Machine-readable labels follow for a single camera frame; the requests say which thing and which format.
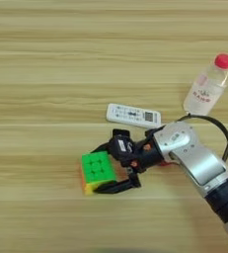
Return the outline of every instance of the silver robot arm segment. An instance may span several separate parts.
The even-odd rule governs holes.
[[[154,133],[154,141],[166,162],[184,169],[228,233],[228,165],[202,145],[193,128],[184,122],[166,125]]]

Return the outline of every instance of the green cube face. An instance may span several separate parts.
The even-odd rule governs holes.
[[[82,155],[86,183],[116,180],[114,168],[106,151]]]

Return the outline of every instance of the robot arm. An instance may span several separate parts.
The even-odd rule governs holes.
[[[120,161],[128,175],[127,180],[106,183],[95,192],[115,194],[140,187],[138,173],[143,173],[162,161],[177,163],[221,218],[228,233],[228,165],[225,163],[228,149],[221,159],[202,145],[193,128],[182,121],[149,130],[145,135],[144,140],[135,143],[130,139],[129,131],[115,129],[113,138],[93,151],[106,150]]]
[[[198,192],[224,222],[228,233],[228,165],[197,139],[184,122],[166,125],[154,133],[167,162],[180,164]]]

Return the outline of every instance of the red bottle cap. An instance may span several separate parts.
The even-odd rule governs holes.
[[[228,69],[228,54],[226,53],[218,54],[215,58],[214,63],[216,66],[220,68]]]

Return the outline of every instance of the table surface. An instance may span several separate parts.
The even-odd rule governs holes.
[[[0,0],[0,253],[225,253],[222,222],[177,166],[85,197],[79,160],[126,127],[108,103],[181,117],[193,78],[228,52],[228,1]],[[211,115],[228,126],[228,88]],[[223,135],[191,124],[221,154]]]

